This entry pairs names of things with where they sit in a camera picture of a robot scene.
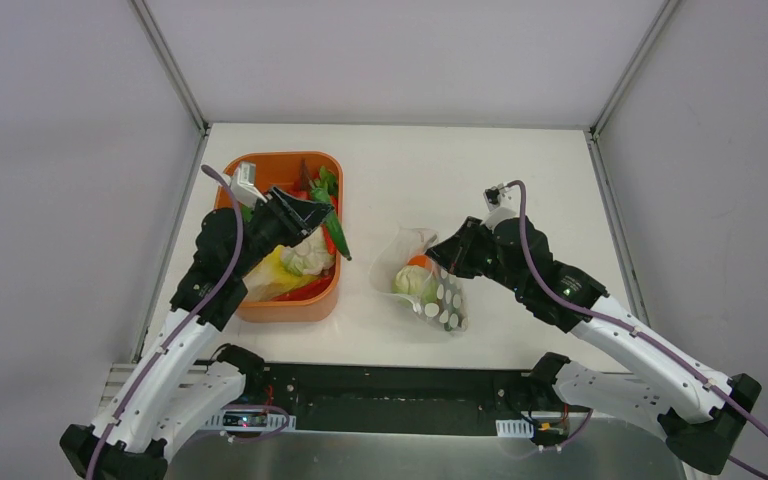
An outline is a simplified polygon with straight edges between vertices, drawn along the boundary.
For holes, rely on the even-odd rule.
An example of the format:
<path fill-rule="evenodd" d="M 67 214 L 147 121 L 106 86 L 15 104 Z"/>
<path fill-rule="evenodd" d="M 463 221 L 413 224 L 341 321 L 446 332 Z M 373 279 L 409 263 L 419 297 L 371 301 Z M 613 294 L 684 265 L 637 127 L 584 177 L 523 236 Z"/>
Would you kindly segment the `long green cucumber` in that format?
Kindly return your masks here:
<path fill-rule="evenodd" d="M 447 332 L 463 332 L 468 328 L 466 295 L 458 278 L 447 276 L 438 281 L 435 304 L 437 314 L 433 317 Z"/>

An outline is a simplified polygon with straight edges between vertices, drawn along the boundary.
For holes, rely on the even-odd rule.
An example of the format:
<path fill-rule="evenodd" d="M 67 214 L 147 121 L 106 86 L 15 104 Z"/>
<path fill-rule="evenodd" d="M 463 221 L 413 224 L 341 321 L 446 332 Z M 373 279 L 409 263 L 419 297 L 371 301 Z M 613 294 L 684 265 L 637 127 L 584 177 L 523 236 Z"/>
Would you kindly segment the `orange fruit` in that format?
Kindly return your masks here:
<path fill-rule="evenodd" d="M 410 266 L 418 266 L 418 267 L 422 267 L 422 268 L 425 268 L 425 269 L 431 269 L 432 268 L 432 260 L 429 257 L 427 257 L 426 255 L 420 254 L 420 255 L 416 255 L 416 256 L 412 257 L 408 261 L 408 265 L 410 265 Z"/>

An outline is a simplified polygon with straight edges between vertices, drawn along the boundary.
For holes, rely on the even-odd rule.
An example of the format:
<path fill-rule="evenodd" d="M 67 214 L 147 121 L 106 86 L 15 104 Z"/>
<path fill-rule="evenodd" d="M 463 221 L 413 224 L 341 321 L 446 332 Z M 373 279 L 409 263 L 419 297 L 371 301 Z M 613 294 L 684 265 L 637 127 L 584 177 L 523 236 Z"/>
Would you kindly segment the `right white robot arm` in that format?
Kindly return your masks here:
<path fill-rule="evenodd" d="M 724 470 L 760 384 L 675 352 L 584 271 L 554 259 L 547 237 L 517 219 L 494 227 L 469 217 L 427 256 L 461 279 L 485 277 L 511 290 L 538 320 L 608 354 L 630 374 L 610 378 L 547 352 L 529 373 L 529 400 L 543 410 L 582 406 L 629 422 L 665 442 L 683 463 L 709 475 Z"/>

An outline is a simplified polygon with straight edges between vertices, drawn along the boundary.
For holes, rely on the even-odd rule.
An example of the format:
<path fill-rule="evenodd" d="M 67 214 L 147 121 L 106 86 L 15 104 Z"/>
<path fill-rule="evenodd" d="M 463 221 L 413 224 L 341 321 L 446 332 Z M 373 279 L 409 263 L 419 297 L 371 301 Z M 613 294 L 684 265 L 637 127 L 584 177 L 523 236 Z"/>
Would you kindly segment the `clear dotted zip bag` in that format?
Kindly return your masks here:
<path fill-rule="evenodd" d="M 461 280 L 426 254 L 438 240 L 433 229 L 399 228 L 368 278 L 376 292 L 416 319 L 458 335 L 469 327 L 467 297 Z"/>

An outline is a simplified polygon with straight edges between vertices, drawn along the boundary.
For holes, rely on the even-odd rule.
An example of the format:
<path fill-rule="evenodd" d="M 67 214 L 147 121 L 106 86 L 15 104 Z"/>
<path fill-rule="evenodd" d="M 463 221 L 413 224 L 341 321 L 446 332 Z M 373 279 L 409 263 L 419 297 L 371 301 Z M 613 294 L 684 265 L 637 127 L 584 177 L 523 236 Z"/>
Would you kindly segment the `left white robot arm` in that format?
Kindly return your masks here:
<path fill-rule="evenodd" d="M 264 400 L 264 360 L 232 345 L 221 347 L 179 399 L 173 396 L 245 298 L 244 276 L 276 247 L 301 243 L 333 211 L 329 202 L 273 187 L 250 219 L 238 205 L 203 218 L 193 262 L 149 353 L 90 424 L 71 424 L 60 439 L 79 477 L 161 479 L 180 446 L 222 407 Z"/>

